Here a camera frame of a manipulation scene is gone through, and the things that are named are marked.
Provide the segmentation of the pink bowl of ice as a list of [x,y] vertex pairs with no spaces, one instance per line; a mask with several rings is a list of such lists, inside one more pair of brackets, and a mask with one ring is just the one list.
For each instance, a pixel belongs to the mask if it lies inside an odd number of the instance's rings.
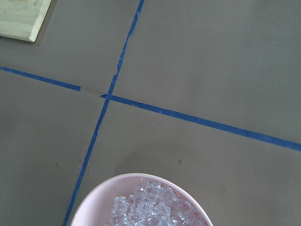
[[73,226],[210,226],[198,202],[157,176],[130,173],[110,178],[79,206]]

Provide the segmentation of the bamboo cutting board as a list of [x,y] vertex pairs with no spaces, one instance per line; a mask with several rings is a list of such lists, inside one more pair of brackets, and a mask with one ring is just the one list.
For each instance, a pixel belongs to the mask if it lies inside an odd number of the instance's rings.
[[2,0],[0,35],[35,42],[51,0]]

